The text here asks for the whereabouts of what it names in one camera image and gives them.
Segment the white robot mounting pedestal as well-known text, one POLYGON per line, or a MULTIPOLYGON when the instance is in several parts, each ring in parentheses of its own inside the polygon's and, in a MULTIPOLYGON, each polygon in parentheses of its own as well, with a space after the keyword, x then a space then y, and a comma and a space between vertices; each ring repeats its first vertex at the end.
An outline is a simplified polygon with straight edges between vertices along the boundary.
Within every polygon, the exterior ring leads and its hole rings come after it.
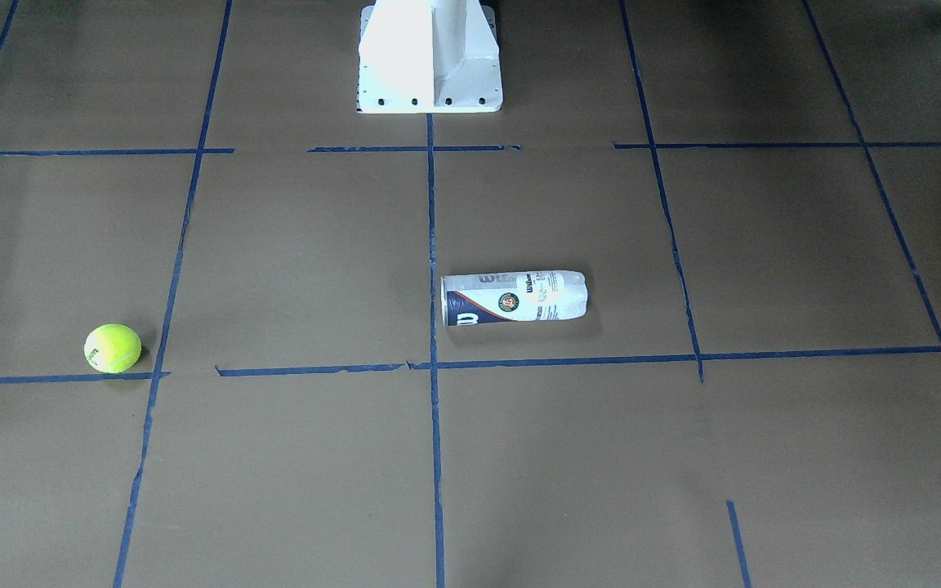
POLYGON ((497 16, 480 1, 377 1, 361 11, 356 110, 493 113, 504 101, 497 16))

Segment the white tennis ball can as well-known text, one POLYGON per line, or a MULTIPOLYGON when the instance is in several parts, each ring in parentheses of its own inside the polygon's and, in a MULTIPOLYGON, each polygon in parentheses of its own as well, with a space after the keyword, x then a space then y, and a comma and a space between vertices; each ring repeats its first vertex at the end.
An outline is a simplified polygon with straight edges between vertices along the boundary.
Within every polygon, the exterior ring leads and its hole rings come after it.
POLYGON ((585 275, 570 270, 449 275, 440 284, 450 327, 569 320, 589 305, 585 275))

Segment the yellow tennis ball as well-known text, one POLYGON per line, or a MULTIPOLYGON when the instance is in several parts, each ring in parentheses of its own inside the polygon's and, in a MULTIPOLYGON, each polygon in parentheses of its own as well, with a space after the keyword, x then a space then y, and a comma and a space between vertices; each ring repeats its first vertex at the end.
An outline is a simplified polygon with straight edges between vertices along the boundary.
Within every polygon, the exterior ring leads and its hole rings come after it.
POLYGON ((108 323, 95 327, 83 342, 83 356, 95 371, 120 373, 141 357, 141 338, 127 325, 108 323))

